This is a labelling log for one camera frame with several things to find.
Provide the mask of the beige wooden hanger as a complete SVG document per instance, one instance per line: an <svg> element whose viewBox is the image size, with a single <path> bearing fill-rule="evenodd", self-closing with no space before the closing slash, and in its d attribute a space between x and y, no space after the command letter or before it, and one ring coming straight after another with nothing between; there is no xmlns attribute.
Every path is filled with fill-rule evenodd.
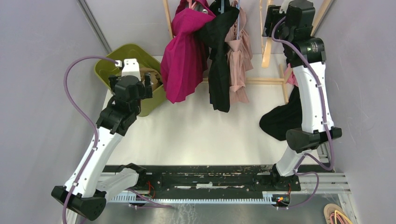
<svg viewBox="0 0 396 224"><path fill-rule="evenodd" d="M271 49L272 49L272 39L270 37L264 36L264 28L266 15L268 12L268 6L273 3L272 0L260 0L259 1L259 9L260 9L260 26L261 26L261 50L262 50L262 68L268 68L271 59Z"/></svg>

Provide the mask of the brown skirt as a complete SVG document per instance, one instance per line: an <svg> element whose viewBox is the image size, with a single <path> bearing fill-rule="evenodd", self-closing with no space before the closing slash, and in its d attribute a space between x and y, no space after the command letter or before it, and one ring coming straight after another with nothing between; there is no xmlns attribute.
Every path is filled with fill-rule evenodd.
<svg viewBox="0 0 396 224"><path fill-rule="evenodd" d="M144 83L145 80L145 75L148 73L150 76L150 82L152 86L152 90L156 90L163 84L163 79L162 75L155 69L145 67L143 65L139 64L139 69L140 69L140 76L141 76L141 81Z"/></svg>

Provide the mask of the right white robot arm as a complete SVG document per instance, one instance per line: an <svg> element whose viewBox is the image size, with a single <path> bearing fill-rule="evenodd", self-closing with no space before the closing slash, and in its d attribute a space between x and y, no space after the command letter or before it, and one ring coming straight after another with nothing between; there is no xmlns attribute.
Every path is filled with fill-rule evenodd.
<svg viewBox="0 0 396 224"><path fill-rule="evenodd" d="M285 0L281 5L265 3L266 17L262 24L263 66L268 65L272 42L283 45L284 55L298 83L302 106L300 128L286 132L287 149L272 167L270 185L282 190L293 182L304 157L324 143L341 137L334 125L325 88L325 45L312 35L315 8L308 0Z"/></svg>

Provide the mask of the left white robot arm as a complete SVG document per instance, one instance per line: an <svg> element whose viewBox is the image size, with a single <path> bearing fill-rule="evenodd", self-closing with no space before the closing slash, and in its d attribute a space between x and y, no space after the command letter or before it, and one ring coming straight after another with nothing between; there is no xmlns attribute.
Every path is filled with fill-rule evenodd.
<svg viewBox="0 0 396 224"><path fill-rule="evenodd" d="M96 133L74 174L62 186L55 186L51 196L66 208L93 221L106 204L122 191L143 189L146 169L130 163L122 165L112 177L99 181L108 159L128 128L141 112L141 100L153 96L150 73L140 80L133 75L109 77L113 92L96 122Z"/></svg>

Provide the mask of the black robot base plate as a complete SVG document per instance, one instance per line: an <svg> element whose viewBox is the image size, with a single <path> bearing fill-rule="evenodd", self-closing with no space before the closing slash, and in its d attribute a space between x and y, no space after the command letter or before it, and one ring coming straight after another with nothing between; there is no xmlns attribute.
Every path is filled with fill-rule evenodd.
<svg viewBox="0 0 396 224"><path fill-rule="evenodd" d="M149 190L154 199L260 199L263 192L300 191L299 178L278 177L273 165L135 165L133 190Z"/></svg>

